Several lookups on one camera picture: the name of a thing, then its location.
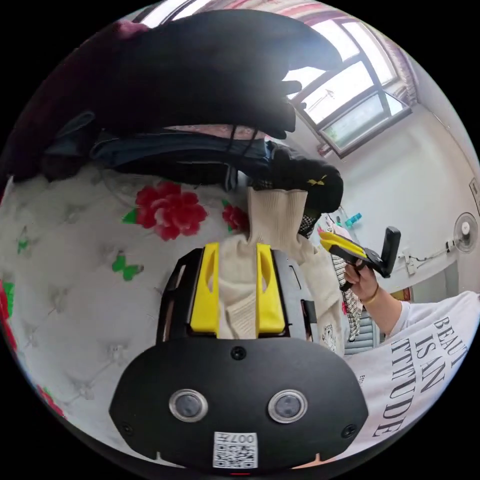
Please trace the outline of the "person's right hand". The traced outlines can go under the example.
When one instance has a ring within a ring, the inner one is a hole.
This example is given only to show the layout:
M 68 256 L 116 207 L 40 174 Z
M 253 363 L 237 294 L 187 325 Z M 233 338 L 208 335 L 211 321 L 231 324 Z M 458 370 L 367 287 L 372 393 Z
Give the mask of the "person's right hand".
M 351 284 L 351 290 L 364 305 L 370 303 L 378 293 L 379 284 L 374 271 L 361 261 L 356 265 L 347 264 L 344 278 Z

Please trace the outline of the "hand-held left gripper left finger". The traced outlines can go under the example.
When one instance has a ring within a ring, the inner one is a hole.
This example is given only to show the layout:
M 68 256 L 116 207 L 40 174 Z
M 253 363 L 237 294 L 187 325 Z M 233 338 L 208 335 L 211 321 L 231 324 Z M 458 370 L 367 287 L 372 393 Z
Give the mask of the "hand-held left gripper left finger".
M 218 333 L 219 326 L 219 243 L 211 242 L 201 255 L 190 328 L 194 333 Z

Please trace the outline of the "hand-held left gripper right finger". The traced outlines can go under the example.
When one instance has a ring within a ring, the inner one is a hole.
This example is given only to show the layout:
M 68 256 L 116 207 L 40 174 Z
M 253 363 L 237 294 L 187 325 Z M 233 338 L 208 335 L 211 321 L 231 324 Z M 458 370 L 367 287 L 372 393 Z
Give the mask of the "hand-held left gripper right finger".
M 256 333 L 280 335 L 285 330 L 274 257 L 269 245 L 256 244 Z

